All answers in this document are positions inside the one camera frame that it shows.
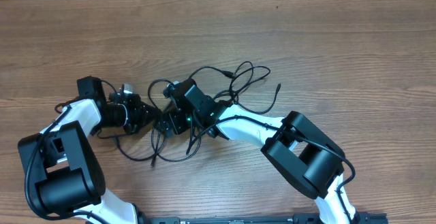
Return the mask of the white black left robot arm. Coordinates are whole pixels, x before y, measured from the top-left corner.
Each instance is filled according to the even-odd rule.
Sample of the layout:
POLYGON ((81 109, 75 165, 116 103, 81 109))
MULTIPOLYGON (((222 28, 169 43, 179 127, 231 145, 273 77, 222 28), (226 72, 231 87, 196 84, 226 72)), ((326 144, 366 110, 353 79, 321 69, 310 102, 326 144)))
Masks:
POLYGON ((152 123, 159 111, 126 84, 109 96, 102 84, 93 76, 79 79, 77 98, 61 104, 60 115, 48 127, 18 143, 26 201, 40 218, 150 223, 135 204, 107 190, 88 137, 104 127, 121 127, 133 135, 152 123))

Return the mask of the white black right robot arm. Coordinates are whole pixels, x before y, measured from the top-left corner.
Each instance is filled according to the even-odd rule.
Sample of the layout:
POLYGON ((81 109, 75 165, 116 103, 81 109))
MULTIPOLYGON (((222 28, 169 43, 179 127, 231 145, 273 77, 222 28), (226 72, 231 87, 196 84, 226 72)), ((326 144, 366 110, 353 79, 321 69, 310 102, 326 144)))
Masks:
POLYGON ((207 134, 256 145, 295 190, 315 200, 321 222, 358 222, 344 189, 349 182, 343 177, 344 167, 351 164, 306 116, 291 111, 285 117, 268 117, 230 101, 215 101, 191 78, 169 83, 163 95, 174 104, 164 120, 175 134, 198 126, 194 142, 207 134))

